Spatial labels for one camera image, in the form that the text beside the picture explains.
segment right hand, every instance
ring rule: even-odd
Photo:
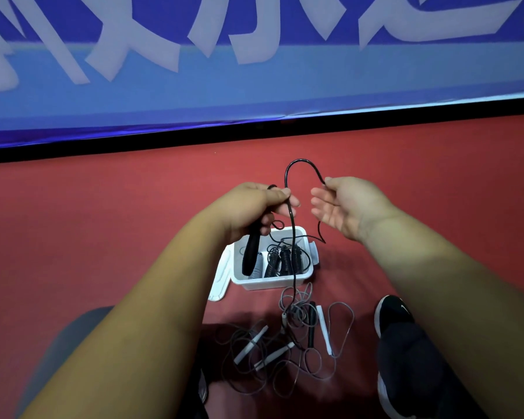
[[[368,225],[397,211],[372,182],[352,176],[327,177],[324,181],[326,186],[311,190],[311,212],[346,238],[363,242]]]

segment forearm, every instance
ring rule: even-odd
[[[82,342],[23,418],[154,418],[176,413],[196,353],[223,229],[206,211],[169,243]]]
[[[524,294],[400,211],[363,243],[492,417],[524,417]]]

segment red floor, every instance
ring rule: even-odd
[[[524,116],[218,143],[0,164],[0,419],[15,404],[45,348],[86,310],[116,303],[185,222],[245,180],[283,182],[306,157],[324,175],[376,182],[392,201],[501,276],[524,288]],[[289,176],[316,232],[307,165]],[[294,397],[243,397],[211,387],[211,417],[381,417],[371,314],[392,291],[356,243],[323,227],[314,298],[357,315],[334,378],[301,379]],[[275,318],[279,290],[231,284],[204,322]],[[335,331],[345,317],[338,312]]]

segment white plastic box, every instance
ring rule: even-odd
[[[272,237],[279,241],[284,237],[291,237],[293,235],[292,227],[288,226],[282,230],[272,229]],[[306,235],[305,229],[300,226],[295,226],[295,244],[302,248],[308,253],[311,258],[311,264],[307,269],[307,272],[297,275],[297,285],[302,285],[305,280],[312,276],[314,271],[314,265],[318,264],[318,251],[316,249],[316,244],[311,242],[309,244],[307,237],[298,238],[299,235]],[[231,275],[231,280],[242,286],[244,289],[267,289],[267,288],[283,288],[291,287],[293,285],[293,275],[287,276],[274,276],[272,278],[260,278],[260,279],[249,279],[248,276],[242,274],[242,253],[245,250],[246,243],[249,240],[249,236],[245,235],[243,238],[239,239],[236,243],[233,244],[232,258],[233,258],[233,273]],[[268,246],[271,244],[276,244],[269,236],[260,237],[260,245],[258,246],[258,252],[262,253],[262,258],[264,261],[262,268],[262,276],[266,271],[268,266]],[[301,256],[303,259],[303,269],[307,267],[308,259],[304,254]]]

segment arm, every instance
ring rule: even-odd
[[[132,291],[55,373],[23,419],[174,417],[192,367],[216,267],[227,244],[268,208],[286,213],[288,189],[242,184],[198,213]],[[299,205],[295,197],[293,205]]]
[[[360,241],[490,417],[524,417],[524,293],[393,206],[370,182],[329,179],[313,214]]]

